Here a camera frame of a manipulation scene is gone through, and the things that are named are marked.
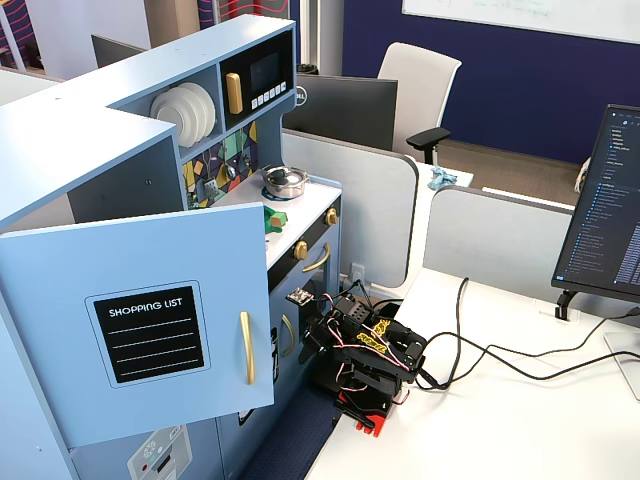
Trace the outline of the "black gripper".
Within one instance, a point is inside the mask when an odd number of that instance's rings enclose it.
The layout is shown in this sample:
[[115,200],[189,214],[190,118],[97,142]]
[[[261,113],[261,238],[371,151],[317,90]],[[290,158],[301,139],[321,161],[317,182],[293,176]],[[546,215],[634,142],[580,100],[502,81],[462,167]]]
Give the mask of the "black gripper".
[[335,307],[322,317],[314,318],[302,336],[302,351],[298,364],[303,365],[318,353],[345,345],[349,341],[345,325],[348,310]]

